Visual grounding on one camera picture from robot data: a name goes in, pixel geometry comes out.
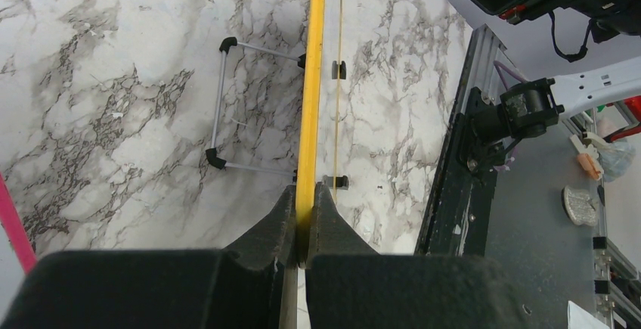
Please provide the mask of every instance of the marble table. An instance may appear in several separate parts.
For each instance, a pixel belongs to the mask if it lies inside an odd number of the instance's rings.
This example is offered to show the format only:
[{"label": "marble table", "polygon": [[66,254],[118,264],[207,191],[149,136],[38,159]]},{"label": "marble table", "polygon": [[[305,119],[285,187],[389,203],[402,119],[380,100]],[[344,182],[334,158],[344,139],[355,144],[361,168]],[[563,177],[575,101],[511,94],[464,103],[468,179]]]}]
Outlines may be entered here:
[{"label": "marble table", "polygon": [[[471,29],[447,0],[342,6],[339,38],[339,0],[326,0],[317,179],[347,175],[350,188],[336,192],[345,220],[379,252],[411,253]],[[218,47],[236,36],[301,55],[308,9],[309,0],[0,0],[0,171],[36,254],[223,247],[260,220],[291,179],[207,164]],[[220,154],[294,170],[303,71],[232,49],[225,79]],[[304,298],[300,290],[303,313]]]}]

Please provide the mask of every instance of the clear plastic bag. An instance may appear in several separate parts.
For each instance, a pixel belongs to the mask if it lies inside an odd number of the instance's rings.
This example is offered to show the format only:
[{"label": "clear plastic bag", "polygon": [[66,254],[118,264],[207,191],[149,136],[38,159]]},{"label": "clear plastic bag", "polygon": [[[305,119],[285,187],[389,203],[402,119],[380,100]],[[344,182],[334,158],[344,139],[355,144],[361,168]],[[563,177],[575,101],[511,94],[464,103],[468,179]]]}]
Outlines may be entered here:
[{"label": "clear plastic bag", "polygon": [[632,160],[636,156],[636,148],[627,142],[626,138],[621,138],[608,144],[608,147],[600,148],[599,155],[604,171],[603,178],[606,182],[613,182],[623,176],[632,165]]}]

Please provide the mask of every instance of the pink stick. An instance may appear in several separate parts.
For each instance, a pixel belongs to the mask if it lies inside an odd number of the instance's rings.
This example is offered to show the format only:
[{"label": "pink stick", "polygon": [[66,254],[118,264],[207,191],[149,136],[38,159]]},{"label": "pink stick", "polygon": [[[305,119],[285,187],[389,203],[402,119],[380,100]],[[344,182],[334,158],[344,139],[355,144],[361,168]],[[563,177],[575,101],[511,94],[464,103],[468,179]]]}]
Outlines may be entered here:
[{"label": "pink stick", "polygon": [[25,274],[29,273],[36,264],[36,255],[31,248],[29,238],[26,236],[14,202],[5,185],[5,179],[0,175],[0,222],[5,227],[9,242],[13,246],[18,261]]}]

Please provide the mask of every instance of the metal bolt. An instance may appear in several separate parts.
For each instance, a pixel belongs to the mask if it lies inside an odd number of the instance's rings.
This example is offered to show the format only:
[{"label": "metal bolt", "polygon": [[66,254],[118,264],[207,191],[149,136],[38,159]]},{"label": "metal bolt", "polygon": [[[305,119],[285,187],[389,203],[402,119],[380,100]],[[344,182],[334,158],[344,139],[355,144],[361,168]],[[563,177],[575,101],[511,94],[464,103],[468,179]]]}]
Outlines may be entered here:
[{"label": "metal bolt", "polygon": [[467,160],[468,169],[474,170],[474,169],[476,169],[477,166],[478,166],[478,162],[476,160],[474,160],[474,159]]}]

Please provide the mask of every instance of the gray metal frame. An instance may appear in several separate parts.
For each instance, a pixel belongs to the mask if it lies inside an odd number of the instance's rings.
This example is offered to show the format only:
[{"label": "gray metal frame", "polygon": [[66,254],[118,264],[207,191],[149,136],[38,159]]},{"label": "gray metal frame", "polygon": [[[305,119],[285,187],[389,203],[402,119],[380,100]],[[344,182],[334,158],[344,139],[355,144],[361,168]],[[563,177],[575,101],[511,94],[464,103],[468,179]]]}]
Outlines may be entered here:
[{"label": "gray metal frame", "polygon": [[[249,45],[246,43],[238,42],[236,46],[241,48],[253,49],[255,51],[261,51],[263,53],[272,54],[272,55],[275,55],[276,57],[286,58],[296,62],[299,61],[300,59],[299,57],[294,57],[292,55],[280,53],[279,51],[272,51],[263,47],[256,47],[254,45]],[[211,143],[212,149],[216,149],[216,135],[218,134],[218,123],[220,121],[220,110],[222,106],[222,91],[223,89],[225,89],[225,67],[227,66],[227,52],[226,51],[221,51],[221,52],[222,52],[221,71],[219,74],[220,80],[218,81],[218,94],[217,94],[218,101],[216,103],[216,112],[214,116],[214,128],[212,131],[212,143]],[[292,177],[296,176],[294,172],[287,172],[285,170],[262,168],[260,166],[250,166],[250,165],[236,164],[236,163],[230,163],[230,162],[226,162],[225,168],[245,169],[245,170],[252,170],[255,172],[267,172],[270,174],[278,174],[278,175],[285,175],[285,176],[292,176]]]}]

